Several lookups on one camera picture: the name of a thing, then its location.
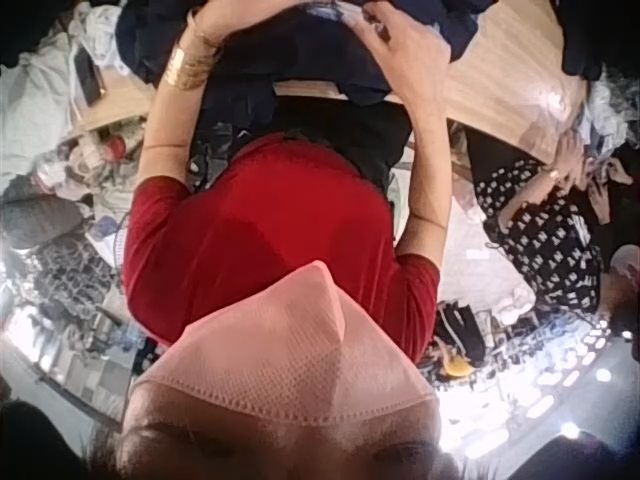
black and white patterned dress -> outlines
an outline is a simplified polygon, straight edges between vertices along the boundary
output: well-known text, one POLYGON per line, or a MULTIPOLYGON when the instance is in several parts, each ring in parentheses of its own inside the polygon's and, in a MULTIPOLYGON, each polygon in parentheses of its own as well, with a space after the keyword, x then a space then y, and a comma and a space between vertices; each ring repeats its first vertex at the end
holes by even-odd
POLYGON ((475 185, 488 220, 485 230, 536 292, 538 302, 593 313, 598 306, 602 262, 578 206, 554 189, 540 205, 524 205, 504 233, 497 216, 540 171, 533 159, 499 168, 475 185))

wooden table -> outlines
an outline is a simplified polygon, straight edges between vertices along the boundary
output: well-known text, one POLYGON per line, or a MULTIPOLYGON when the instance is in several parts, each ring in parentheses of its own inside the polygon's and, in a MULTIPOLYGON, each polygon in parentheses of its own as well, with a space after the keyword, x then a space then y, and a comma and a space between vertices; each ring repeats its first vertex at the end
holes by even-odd
MULTIPOLYGON (((480 31, 451 66, 447 116, 550 162, 558 134, 573 121, 586 91, 585 82, 562 73, 562 45, 549 0, 502 0, 480 16, 480 31)), ((113 71, 104 79, 107 94, 82 112, 77 131, 149 111, 152 87, 113 71)), ((288 81, 276 92, 344 98, 329 82, 288 81)), ((398 101, 393 94, 387 100, 398 101)))

dark blue garment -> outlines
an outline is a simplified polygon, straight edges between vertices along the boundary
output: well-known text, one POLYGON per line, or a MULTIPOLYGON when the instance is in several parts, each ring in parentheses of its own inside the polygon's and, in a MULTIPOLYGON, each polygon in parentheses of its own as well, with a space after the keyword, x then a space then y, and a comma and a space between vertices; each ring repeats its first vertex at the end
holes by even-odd
MULTIPOLYGON (((494 1, 395 0, 394 5, 425 25, 437 23, 456 60, 478 30, 476 15, 494 1)), ((116 28, 124 63, 145 82, 157 84, 188 10, 203 3, 129 1, 116 28)), ((291 79, 335 82, 359 105, 380 102, 390 91, 371 54, 346 26, 294 8, 228 39, 209 79, 200 122, 268 123, 277 102, 273 82, 291 79)))

face mask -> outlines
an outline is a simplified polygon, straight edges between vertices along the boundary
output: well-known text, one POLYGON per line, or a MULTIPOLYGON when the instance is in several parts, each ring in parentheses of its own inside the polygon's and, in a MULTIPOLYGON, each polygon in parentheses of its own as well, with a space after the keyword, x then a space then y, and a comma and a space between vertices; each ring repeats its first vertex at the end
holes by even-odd
POLYGON ((366 420, 426 402, 433 390, 368 314, 314 262, 189 326, 138 385, 300 426, 366 420))

red top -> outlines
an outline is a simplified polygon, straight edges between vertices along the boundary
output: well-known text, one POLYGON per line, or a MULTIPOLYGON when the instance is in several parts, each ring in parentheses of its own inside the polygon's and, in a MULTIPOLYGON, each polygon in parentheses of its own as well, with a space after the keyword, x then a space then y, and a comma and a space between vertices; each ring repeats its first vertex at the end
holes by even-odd
POLYGON ((322 260, 417 362, 433 335, 439 272, 419 255, 396 257, 392 229, 384 197, 342 157, 271 136, 204 193, 169 177, 138 187, 125 248, 129 308, 170 344, 188 324, 322 260))

